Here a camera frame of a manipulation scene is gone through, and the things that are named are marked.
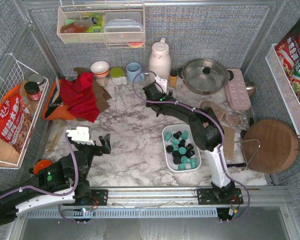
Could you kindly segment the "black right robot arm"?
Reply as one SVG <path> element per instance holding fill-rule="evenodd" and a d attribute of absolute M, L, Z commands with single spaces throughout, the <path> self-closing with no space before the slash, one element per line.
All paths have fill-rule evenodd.
<path fill-rule="evenodd" d="M 159 90 L 155 82 L 144 86 L 142 90 L 146 106 L 157 115 L 172 116 L 189 125 L 195 145 L 207 151 L 214 198 L 218 203 L 225 201 L 233 194 L 236 186 L 229 176 L 223 153 L 224 130 L 214 111 L 210 107 L 195 108 L 179 102 Z"/>

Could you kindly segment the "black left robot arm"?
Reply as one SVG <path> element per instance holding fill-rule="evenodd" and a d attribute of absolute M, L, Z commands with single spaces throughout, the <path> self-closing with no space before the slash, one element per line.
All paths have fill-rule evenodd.
<path fill-rule="evenodd" d="M 111 136 L 99 136 L 97 145 L 90 134 L 88 127 L 67 131 L 68 155 L 42 169 L 35 167 L 31 178 L 0 191 L 0 226 L 47 206 L 89 206 L 90 211 L 106 206 L 108 191 L 92 189 L 87 176 L 94 157 L 111 153 Z"/>

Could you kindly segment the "teal coffee capsule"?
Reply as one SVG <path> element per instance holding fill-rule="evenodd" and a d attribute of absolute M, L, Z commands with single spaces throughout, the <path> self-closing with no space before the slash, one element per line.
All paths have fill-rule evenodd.
<path fill-rule="evenodd" d="M 180 143 L 180 141 L 175 137 L 172 137 L 170 141 L 175 145 L 178 145 Z"/>
<path fill-rule="evenodd" d="M 187 130 L 184 130 L 180 136 L 183 140 L 187 140 L 189 137 L 189 132 Z"/>
<path fill-rule="evenodd" d="M 181 155 L 185 155 L 186 154 L 186 148 L 185 147 L 180 147 L 179 149 L 178 149 L 178 152 L 181 154 Z"/>
<path fill-rule="evenodd" d="M 178 165 L 178 170 L 179 171 L 185 171 L 187 169 L 186 165 L 184 163 L 180 163 Z"/>
<path fill-rule="evenodd" d="M 196 169 L 198 167 L 198 160 L 196 158 L 189 158 L 189 164 L 191 169 Z"/>
<path fill-rule="evenodd" d="M 191 163 L 191 159 L 186 157 L 185 155 L 181 157 L 181 163 L 182 164 L 190 164 Z"/>
<path fill-rule="evenodd" d="M 166 132 L 165 135 L 164 135 L 164 140 L 166 142 L 168 142 L 171 138 L 173 137 L 172 133 L 171 132 Z"/>

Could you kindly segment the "white storage basket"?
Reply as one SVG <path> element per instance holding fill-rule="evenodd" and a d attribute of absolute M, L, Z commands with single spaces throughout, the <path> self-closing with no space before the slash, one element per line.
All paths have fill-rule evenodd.
<path fill-rule="evenodd" d="M 162 141 L 165 161 L 171 171 L 181 173 L 199 169 L 202 163 L 200 150 L 189 125 L 166 126 L 162 130 Z"/>

